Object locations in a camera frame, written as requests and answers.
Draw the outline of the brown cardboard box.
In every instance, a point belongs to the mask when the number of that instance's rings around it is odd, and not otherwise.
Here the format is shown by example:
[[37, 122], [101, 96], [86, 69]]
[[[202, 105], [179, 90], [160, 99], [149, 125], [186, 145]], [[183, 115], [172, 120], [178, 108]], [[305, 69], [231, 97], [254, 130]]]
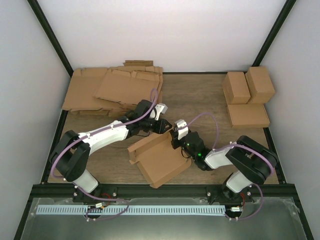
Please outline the brown cardboard box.
[[137, 165], [148, 184], [157, 189], [192, 165], [184, 158], [181, 149], [174, 149], [172, 136], [152, 133], [127, 148], [129, 162]]

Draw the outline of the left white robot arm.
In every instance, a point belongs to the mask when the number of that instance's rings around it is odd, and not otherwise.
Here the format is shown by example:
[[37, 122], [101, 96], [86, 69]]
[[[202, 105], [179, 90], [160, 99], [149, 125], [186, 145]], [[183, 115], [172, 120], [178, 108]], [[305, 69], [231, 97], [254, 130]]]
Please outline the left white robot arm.
[[164, 134], [172, 125], [161, 118], [168, 107], [141, 100], [134, 110], [127, 111], [110, 124], [87, 132], [67, 131], [49, 157], [50, 173], [58, 171], [58, 178], [73, 183], [84, 191], [89, 201], [97, 202], [102, 196], [98, 180], [87, 170], [89, 156], [115, 142], [137, 135], [139, 132]]

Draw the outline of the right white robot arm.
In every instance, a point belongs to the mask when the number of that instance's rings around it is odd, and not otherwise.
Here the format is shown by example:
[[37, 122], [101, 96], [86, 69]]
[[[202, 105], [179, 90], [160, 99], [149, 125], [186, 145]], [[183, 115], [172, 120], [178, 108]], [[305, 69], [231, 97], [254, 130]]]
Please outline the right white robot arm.
[[183, 137], [176, 130], [169, 133], [172, 147], [181, 148], [185, 158], [193, 159], [202, 171], [229, 165], [236, 167], [237, 171], [224, 181], [220, 191], [220, 195], [229, 202], [237, 200], [244, 188], [264, 184], [279, 162], [273, 151], [246, 135], [219, 149], [209, 149], [196, 131], [188, 131]]

